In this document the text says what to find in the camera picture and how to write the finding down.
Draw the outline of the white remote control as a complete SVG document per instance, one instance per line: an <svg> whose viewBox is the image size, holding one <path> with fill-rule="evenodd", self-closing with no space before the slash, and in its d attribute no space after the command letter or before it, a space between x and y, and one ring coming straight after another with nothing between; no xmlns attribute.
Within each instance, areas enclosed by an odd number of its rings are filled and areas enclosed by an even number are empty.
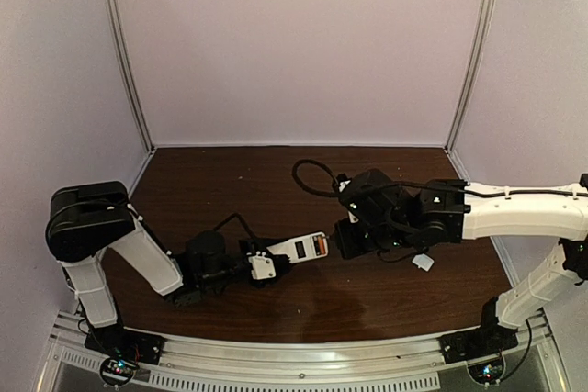
<svg viewBox="0 0 588 392"><path fill-rule="evenodd" d="M286 255L293 264L306 263L326 257L316 256L313 247L312 237L316 235L327 236L324 232L318 231L287 240L279 240L275 245L272 245L268 250L274 255Z"/></svg>

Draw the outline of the white battery compartment cover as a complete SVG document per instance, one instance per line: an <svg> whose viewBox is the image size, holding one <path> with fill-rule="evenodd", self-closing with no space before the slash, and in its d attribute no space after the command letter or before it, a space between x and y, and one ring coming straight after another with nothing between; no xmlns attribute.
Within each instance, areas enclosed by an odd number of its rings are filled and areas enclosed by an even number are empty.
<svg viewBox="0 0 588 392"><path fill-rule="evenodd" d="M429 272L435 261L425 253L417 254L413 257L412 263L419 269Z"/></svg>

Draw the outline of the orange battery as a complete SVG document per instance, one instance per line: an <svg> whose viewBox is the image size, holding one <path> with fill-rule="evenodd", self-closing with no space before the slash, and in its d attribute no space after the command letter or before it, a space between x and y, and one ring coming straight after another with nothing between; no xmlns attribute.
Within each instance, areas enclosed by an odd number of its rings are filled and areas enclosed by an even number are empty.
<svg viewBox="0 0 588 392"><path fill-rule="evenodd" d="M328 244L326 237L323 235L316 235L312 237L313 247L316 256L325 256L328 254Z"/></svg>

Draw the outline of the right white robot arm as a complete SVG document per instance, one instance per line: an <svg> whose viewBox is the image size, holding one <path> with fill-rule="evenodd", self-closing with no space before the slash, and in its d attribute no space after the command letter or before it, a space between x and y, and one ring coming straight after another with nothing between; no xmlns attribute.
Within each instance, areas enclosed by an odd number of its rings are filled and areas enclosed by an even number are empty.
<svg viewBox="0 0 588 392"><path fill-rule="evenodd" d="M394 247L424 254L442 243L498 236L557 239L545 260L526 279L490 300L481 330L514 332L556 296L587 280L587 184L508 187L436 179L425 184L394 181L379 169L353 177L332 174L328 191L298 187L333 198L347 212L334 240L345 259Z"/></svg>

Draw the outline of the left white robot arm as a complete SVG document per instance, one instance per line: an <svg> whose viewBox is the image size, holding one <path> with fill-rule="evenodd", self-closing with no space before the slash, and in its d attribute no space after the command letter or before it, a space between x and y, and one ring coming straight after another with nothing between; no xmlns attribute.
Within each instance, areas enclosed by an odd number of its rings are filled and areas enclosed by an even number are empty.
<svg viewBox="0 0 588 392"><path fill-rule="evenodd" d="M51 196L45 240L81 303L91 330L122 326L99 254L111 249L150 288L175 306L195 304L247 279L263 286L277 276L275 255L256 237L243 256L231 257L219 230L206 230L175 254L166 249L132 206L119 181L64 187Z"/></svg>

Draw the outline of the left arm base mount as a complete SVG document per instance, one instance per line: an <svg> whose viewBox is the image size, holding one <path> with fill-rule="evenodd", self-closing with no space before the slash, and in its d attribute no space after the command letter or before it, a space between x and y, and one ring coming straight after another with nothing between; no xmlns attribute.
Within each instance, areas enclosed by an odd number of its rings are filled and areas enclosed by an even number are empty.
<svg viewBox="0 0 588 392"><path fill-rule="evenodd" d="M165 338L124 327L90 327L85 348L107 358L100 363L98 374L110 387L126 386L139 376L149 374L149 367L160 362Z"/></svg>

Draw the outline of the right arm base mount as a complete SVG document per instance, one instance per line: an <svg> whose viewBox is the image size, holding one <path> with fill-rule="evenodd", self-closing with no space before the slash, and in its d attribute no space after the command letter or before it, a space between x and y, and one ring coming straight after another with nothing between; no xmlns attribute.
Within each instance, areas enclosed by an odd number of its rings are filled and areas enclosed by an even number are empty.
<svg viewBox="0 0 588 392"><path fill-rule="evenodd" d="M466 362L470 379L485 387L503 380L503 352L518 345L516 330L494 325L444 334L438 340L445 363Z"/></svg>

